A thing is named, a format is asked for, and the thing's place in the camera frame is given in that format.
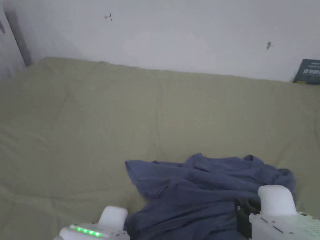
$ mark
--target beige bedsheet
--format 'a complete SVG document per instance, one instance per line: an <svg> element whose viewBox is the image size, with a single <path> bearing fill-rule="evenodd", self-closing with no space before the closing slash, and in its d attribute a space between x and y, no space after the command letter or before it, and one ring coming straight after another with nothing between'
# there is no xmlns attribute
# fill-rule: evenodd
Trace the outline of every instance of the beige bedsheet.
<svg viewBox="0 0 320 240"><path fill-rule="evenodd" d="M198 152L290 168L320 217L319 115L316 86L45 58L0 86L0 239L139 210L126 160Z"/></svg>

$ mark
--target bed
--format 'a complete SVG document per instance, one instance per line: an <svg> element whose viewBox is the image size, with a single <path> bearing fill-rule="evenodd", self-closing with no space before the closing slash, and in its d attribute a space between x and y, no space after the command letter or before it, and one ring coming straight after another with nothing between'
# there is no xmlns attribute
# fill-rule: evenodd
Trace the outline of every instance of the bed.
<svg viewBox="0 0 320 240"><path fill-rule="evenodd" d="M320 87L45 58L0 86L0 239L53 239L141 209L129 159L252 154L320 217Z"/></svg>

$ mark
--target white door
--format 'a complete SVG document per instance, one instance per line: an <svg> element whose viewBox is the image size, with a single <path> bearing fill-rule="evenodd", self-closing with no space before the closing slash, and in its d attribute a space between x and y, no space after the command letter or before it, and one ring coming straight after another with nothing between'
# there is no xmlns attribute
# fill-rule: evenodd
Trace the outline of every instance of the white door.
<svg viewBox="0 0 320 240"><path fill-rule="evenodd" d="M0 84L25 67L7 17L0 5Z"/></svg>

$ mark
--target wall mark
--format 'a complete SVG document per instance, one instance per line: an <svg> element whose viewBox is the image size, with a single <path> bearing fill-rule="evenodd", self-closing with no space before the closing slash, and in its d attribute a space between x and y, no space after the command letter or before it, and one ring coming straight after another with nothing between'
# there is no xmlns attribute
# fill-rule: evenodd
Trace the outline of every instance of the wall mark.
<svg viewBox="0 0 320 240"><path fill-rule="evenodd" d="M109 16L106 15L106 16L104 17L104 19L107 19L107 20L108 20L109 18L110 18L110 20L112 21L111 13L110 13Z"/></svg>

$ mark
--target white wall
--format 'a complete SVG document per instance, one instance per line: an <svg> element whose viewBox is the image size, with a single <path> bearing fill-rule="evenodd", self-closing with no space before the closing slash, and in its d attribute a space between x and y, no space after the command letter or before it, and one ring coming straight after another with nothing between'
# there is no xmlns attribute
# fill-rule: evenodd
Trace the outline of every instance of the white wall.
<svg viewBox="0 0 320 240"><path fill-rule="evenodd" d="M319 0L5 1L32 62L59 56L291 81L303 58L320 59Z"/></svg>

